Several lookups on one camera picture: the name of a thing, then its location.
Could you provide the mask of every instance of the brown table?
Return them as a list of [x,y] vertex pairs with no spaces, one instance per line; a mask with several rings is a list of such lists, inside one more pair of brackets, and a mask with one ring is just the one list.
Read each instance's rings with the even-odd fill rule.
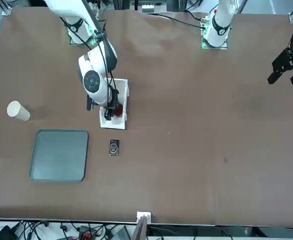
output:
[[[189,15],[177,18],[196,23]],[[284,15],[234,17],[228,50],[200,49],[199,30],[109,11],[107,33],[128,79],[126,130],[86,111],[78,57],[59,18],[15,8],[0,30],[0,217],[293,226],[293,85],[272,61],[293,31]],[[32,120],[7,116],[10,101]],[[85,178],[28,178],[38,129],[89,133]],[[110,139],[120,155],[109,156]]]

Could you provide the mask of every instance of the gray tray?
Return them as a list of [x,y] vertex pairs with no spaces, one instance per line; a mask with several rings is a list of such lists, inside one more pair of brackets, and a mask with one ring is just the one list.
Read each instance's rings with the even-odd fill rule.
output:
[[81,182],[85,176],[87,147],[85,130],[38,130],[28,171],[30,180]]

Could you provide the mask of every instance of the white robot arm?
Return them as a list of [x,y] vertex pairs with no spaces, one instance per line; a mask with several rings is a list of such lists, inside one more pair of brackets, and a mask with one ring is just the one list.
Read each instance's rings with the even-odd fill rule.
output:
[[209,16],[210,25],[204,38],[213,47],[220,47],[226,40],[231,20],[236,13],[236,0],[219,0],[216,13]]
[[78,60],[78,74],[88,95],[87,109],[93,105],[105,107],[104,117],[111,120],[113,111],[119,107],[118,91],[108,83],[108,73],[117,65],[117,54],[107,39],[86,0],[45,0],[49,9],[61,18],[81,18],[93,30],[98,47]]

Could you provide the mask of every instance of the paper cup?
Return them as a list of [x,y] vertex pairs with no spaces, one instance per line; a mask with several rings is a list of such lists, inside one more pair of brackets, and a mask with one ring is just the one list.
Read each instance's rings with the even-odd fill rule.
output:
[[28,121],[30,119],[30,113],[18,101],[12,101],[7,106],[6,112],[10,117],[22,121]]

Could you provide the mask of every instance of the red object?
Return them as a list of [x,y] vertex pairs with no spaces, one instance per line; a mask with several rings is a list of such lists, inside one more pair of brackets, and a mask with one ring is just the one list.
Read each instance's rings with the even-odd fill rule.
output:
[[119,103],[118,108],[115,109],[113,114],[117,117],[120,117],[120,116],[122,116],[122,112],[123,112],[123,105],[121,103]]

